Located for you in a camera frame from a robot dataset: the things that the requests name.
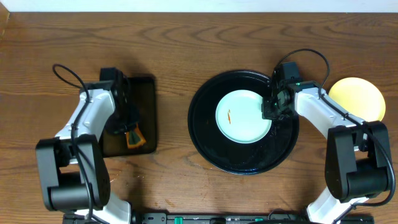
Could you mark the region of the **pale green plate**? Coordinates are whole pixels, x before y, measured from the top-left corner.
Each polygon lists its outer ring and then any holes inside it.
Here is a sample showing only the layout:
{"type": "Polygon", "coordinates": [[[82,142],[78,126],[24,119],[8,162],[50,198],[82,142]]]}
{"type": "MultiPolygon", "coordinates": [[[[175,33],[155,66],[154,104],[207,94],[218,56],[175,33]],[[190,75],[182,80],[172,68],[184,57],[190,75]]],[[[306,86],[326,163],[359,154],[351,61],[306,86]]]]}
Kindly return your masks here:
{"type": "Polygon", "coordinates": [[[215,120],[221,133],[228,139],[250,144],[267,135],[272,121],[262,117],[263,97],[250,90],[235,90],[219,101],[215,120]]]}

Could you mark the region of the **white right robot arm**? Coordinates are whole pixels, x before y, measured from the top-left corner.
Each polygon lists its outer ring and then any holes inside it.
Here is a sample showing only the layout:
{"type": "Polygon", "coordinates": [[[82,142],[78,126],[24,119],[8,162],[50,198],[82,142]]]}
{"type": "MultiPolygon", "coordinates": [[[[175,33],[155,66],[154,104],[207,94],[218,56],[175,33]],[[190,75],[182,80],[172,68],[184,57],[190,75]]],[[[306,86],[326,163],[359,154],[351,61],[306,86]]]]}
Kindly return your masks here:
{"type": "Polygon", "coordinates": [[[281,81],[271,84],[271,95],[262,103],[265,119],[303,116],[327,140],[326,189],[307,207],[312,223],[339,223],[358,206],[382,206],[396,191],[389,136],[380,121],[366,122],[334,102],[319,84],[281,81]],[[382,192],[381,202],[368,199],[382,192]]]}

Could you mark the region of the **orange green sponge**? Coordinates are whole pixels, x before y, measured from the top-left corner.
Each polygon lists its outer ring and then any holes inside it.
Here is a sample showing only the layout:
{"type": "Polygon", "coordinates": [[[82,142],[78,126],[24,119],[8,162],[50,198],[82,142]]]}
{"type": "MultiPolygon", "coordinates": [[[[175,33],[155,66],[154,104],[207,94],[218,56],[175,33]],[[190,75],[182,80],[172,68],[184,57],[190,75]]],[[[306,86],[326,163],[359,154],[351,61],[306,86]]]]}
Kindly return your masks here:
{"type": "Polygon", "coordinates": [[[134,129],[126,132],[126,143],[128,149],[137,149],[146,143],[139,126],[136,125],[134,129]]]}

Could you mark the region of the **yellow plate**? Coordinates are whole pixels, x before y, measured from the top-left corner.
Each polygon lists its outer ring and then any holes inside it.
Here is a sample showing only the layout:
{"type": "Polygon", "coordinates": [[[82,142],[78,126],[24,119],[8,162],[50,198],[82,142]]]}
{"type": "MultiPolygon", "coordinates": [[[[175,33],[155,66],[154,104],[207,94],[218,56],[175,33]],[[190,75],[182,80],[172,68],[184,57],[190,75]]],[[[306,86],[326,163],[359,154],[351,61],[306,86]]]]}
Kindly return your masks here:
{"type": "Polygon", "coordinates": [[[348,77],[336,82],[328,96],[349,113],[365,121],[382,121],[386,102],[379,89],[371,82],[348,77]]]}

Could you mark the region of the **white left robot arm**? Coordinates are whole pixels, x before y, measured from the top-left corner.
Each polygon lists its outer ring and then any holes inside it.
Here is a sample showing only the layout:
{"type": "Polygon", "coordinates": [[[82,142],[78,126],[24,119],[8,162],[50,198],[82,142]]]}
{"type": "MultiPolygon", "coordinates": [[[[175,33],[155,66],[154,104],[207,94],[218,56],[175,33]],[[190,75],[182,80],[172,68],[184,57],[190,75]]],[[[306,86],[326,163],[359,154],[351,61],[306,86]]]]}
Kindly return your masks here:
{"type": "Polygon", "coordinates": [[[103,131],[124,134],[129,121],[129,84],[83,85],[68,123],[41,139],[36,159],[47,210],[76,215],[83,223],[135,223],[129,202],[111,191],[100,140],[103,131]]]}

